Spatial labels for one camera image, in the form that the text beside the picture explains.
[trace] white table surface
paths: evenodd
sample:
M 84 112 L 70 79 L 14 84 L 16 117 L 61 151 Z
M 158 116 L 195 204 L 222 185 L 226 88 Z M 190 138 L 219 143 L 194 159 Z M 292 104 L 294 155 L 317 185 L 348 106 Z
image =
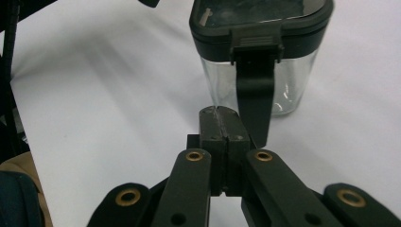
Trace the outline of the white table surface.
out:
M 192 1 L 60 0 L 18 26 L 11 82 L 55 226 L 114 187 L 169 175 L 212 105 Z M 299 109 L 267 145 L 310 188 L 350 183 L 401 218 L 401 1 L 337 0 Z M 210 226 L 246 226 L 212 199 Z

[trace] brass screw hole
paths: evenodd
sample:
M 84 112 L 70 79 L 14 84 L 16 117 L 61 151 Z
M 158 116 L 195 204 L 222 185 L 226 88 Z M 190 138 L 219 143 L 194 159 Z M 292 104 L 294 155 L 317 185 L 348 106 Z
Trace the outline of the brass screw hole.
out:
M 203 154 L 201 154 L 197 151 L 192 151 L 192 152 L 187 153 L 185 157 L 189 161 L 197 162 L 203 158 Z
M 120 191 L 115 197 L 115 203 L 119 206 L 131 206 L 141 199 L 141 193 L 136 188 L 127 188 Z
M 262 161 L 262 162 L 268 162 L 273 159 L 273 156 L 271 156 L 271 154 L 269 154 L 265 151 L 257 152 L 255 157 L 256 157 L 256 159 L 258 159 L 259 161 Z
M 341 189 L 337 192 L 337 197 L 339 199 L 354 207 L 364 207 L 366 206 L 366 200 L 363 199 L 357 192 L 349 189 Z

